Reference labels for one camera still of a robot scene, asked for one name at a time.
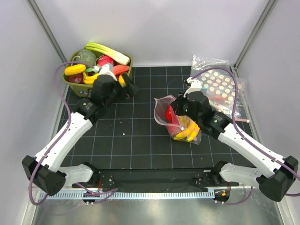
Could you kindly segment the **yellow banana bunch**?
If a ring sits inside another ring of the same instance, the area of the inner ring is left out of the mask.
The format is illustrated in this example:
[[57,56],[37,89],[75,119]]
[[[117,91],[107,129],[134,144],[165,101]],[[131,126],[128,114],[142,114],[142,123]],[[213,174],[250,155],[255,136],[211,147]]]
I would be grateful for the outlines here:
[[174,140],[193,141],[200,131],[199,126],[188,116],[179,116],[179,121],[183,124],[184,129],[174,137]]

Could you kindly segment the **clear pink zip bag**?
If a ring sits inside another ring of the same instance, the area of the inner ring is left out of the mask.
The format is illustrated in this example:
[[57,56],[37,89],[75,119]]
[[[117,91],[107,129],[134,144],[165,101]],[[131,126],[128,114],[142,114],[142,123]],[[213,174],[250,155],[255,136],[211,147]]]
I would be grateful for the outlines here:
[[[163,98],[156,98],[155,99],[155,107],[154,107],[154,119],[156,121],[157,124],[164,126],[166,128],[166,126],[171,125],[166,117],[165,117],[165,112],[167,109],[167,106],[171,104],[171,102],[173,102],[176,98],[173,95],[168,95],[165,96]],[[191,141],[190,143],[193,144],[199,144],[202,140],[202,133],[201,130],[199,131],[197,137]]]

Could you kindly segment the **red bell pepper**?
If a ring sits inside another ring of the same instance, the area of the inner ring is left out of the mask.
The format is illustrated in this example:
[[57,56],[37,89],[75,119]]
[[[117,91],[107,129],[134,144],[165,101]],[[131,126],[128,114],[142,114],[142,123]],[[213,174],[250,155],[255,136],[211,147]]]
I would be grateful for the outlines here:
[[171,107],[171,105],[167,106],[166,112],[165,112],[165,117],[167,119],[167,121],[170,124],[176,124],[179,125],[179,120],[177,118],[177,115],[174,113],[173,108]]

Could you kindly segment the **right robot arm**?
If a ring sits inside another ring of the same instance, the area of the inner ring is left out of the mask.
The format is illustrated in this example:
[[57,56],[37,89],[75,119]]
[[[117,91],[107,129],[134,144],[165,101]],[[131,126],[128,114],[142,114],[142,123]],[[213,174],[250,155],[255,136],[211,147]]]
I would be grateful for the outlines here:
[[236,182],[258,188],[267,198],[280,202],[299,178],[298,160],[293,156],[283,157],[253,139],[235,121],[222,112],[212,109],[202,92],[179,94],[171,103],[174,113],[188,116],[201,131],[230,146],[254,167],[237,166],[220,162],[219,169],[211,174],[212,182],[221,186]]

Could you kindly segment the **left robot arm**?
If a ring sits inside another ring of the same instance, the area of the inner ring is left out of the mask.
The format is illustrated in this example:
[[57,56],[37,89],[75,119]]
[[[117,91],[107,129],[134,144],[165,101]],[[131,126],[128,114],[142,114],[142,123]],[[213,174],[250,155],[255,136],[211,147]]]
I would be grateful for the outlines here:
[[84,183],[93,188],[99,183],[98,169],[90,163],[63,167],[61,164],[79,139],[103,117],[108,107],[133,98],[138,91],[127,73],[113,79],[100,75],[93,83],[90,97],[82,98],[69,114],[66,124],[34,157],[26,156],[22,166],[28,180],[48,196],[64,186]]

